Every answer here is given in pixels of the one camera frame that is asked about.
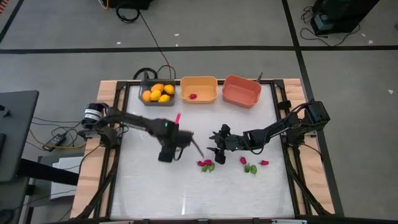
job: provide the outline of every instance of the table surface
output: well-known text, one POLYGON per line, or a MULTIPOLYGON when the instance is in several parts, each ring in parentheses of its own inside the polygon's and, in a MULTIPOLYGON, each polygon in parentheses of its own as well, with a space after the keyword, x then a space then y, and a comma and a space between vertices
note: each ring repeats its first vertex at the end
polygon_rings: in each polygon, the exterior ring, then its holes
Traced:
MULTIPOLYGON (((113 105, 117 82, 117 80, 102 81, 99 85, 97 102, 113 105)), ((300 79, 284 79, 284 83, 287 99, 291 101, 293 108, 306 101, 300 79)), ((119 96, 118 108, 120 110, 123 106, 123 96, 124 90, 121 91, 121 95, 119 96)), ((298 115, 302 117, 303 111, 301 111, 298 115)), ((85 149, 85 155, 97 147, 99 141, 99 139, 88 140, 85 149)), ((315 149, 318 149, 316 138, 306 136, 305 143, 314 147, 315 149)), ((105 148, 100 147, 84 160, 70 217, 79 215, 97 191, 98 183, 100 181, 104 152, 105 148)), ((306 146, 301 146, 300 158, 307 187, 326 210, 334 213, 330 191, 326 181, 325 170, 323 168, 319 154, 311 149, 308 149, 306 146)), ((113 152, 111 152, 109 157, 108 171, 112 163, 113 152)), ((305 214, 302 194, 300 193, 300 189, 297 187, 297 185, 295 186, 300 214, 305 214)), ((109 188, 104 193, 104 197, 102 198, 102 203, 104 206, 101 206, 100 216, 105 216, 108 194, 109 188)))

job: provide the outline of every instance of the black metal frame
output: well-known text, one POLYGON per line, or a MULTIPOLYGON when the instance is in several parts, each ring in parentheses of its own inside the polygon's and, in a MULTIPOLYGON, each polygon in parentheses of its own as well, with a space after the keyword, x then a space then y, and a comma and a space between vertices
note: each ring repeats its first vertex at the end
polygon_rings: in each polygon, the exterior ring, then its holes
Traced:
MULTIPOLYGON (((218 80, 217 83, 218 83, 218 85, 222 85, 224 83, 224 80, 218 80)), ((115 97, 114 97, 113 106, 114 107, 118 107, 118 102, 119 102, 119 97, 120 97, 120 94, 121 94, 121 90, 124 89, 125 92, 124 92, 122 111, 126 112, 127 103, 128 103, 128 99, 129 99, 129 93, 130 93, 130 86, 139 86, 140 84, 141 84, 140 81, 117 82, 116 93, 115 93, 115 97)), ((179 84, 180 84, 180 80, 176 80, 176 85, 179 85, 179 84)), ((279 100, 278 100, 278 97, 277 97, 277 88, 281 92, 282 101, 287 101, 287 95, 286 95, 286 91, 285 91, 285 86, 284 86, 283 80, 261 80, 260 84, 262 84, 262 85, 270 85, 271 93, 272 93, 272 99, 273 99, 273 102, 274 102, 276 118, 277 118, 278 121, 281 120, 282 119, 282 115, 281 115, 280 109, 278 109, 278 106, 277 106, 277 104, 279 103, 279 100)), ((284 155, 284 160, 285 160, 285 165, 286 165, 286 172, 287 172, 287 169, 288 169, 287 164, 288 163, 290 164, 289 148, 284 144, 282 138, 280 139, 280 141, 281 141, 281 145, 282 145, 282 152, 283 152, 283 155, 284 155)), ((296 169, 297 169, 298 176, 301 178, 301 181, 305 183, 303 170, 302 170, 302 164, 301 164, 301 160, 300 160, 300 156, 299 156, 298 150, 293 150, 293 153, 294 153, 294 157, 295 157, 295 164, 296 164, 296 169)), ((118 154, 118 155, 120 154, 120 150, 119 149, 117 149, 115 151, 115 158, 117 158, 117 160, 118 160, 119 156, 116 156, 116 154, 118 154)), ((100 181, 99 181, 100 183, 103 183, 104 178, 105 178, 106 173, 107 173, 107 170, 108 170, 109 155, 110 155, 110 149, 106 149, 105 156, 104 156, 104 162, 103 162, 103 166, 102 166, 102 170, 101 170, 101 177, 100 177, 100 181)), ((288 173, 287 173, 287 180, 288 180, 288 185, 289 185, 289 189, 290 189, 290 195, 292 196, 292 205, 293 205, 294 213, 295 213, 295 216, 297 217, 297 216, 299 216, 301 214, 300 214, 299 204, 298 204, 298 200, 297 200, 296 188, 295 188, 295 185, 294 185, 293 178, 288 173)), ((116 177, 112 180, 112 182, 110 184, 110 187, 109 187, 108 203, 106 205, 106 215, 105 215, 106 218, 109 218, 110 214, 111 214, 115 183, 116 183, 116 177)), ((304 201, 304 205, 305 205, 305 213, 307 215, 311 215, 312 214, 312 209, 311 209, 309 201, 304 196, 303 196, 303 201, 304 201)), ((94 218, 98 218, 100 216, 100 209, 101 209, 101 205, 97 205, 97 207, 95 208, 94 218)))

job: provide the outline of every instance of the floor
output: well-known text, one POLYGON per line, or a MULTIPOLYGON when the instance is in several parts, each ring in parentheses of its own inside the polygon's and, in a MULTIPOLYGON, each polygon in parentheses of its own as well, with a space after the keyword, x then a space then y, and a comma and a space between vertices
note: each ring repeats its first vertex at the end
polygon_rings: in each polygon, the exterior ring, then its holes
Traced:
MULTIPOLYGON (((299 35, 308 27, 302 9, 314 2, 155 0, 143 15, 177 78, 301 78, 331 116, 325 136, 345 215, 398 219, 398 2, 380 0, 335 49, 299 35)), ((142 20, 124 24, 97 0, 10 0, 0 30, 1 91, 39 90, 35 115, 45 119, 79 120, 101 80, 164 64, 142 20)), ((49 127, 32 129, 50 137, 49 127)), ((24 151, 28 159, 46 154, 24 151)), ((69 208, 37 208, 32 223, 56 221, 69 208)))

